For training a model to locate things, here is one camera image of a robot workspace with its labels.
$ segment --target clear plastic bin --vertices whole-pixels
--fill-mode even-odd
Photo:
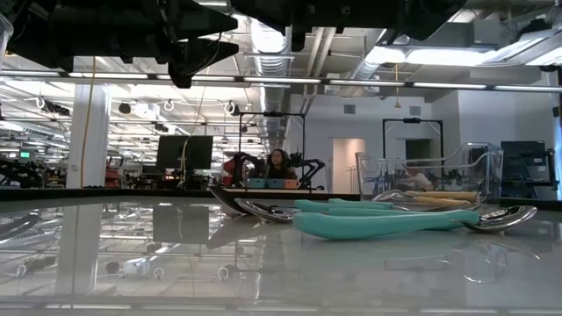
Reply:
[[[0,70],[2,70],[2,63],[4,62],[8,40],[13,32],[14,29],[10,21],[0,13]]]
[[[363,200],[389,190],[407,192],[409,197],[433,198],[460,198],[459,192],[466,192],[478,202],[501,196],[503,150],[492,144],[464,144],[441,159],[379,159],[366,153],[356,153],[356,158]]]

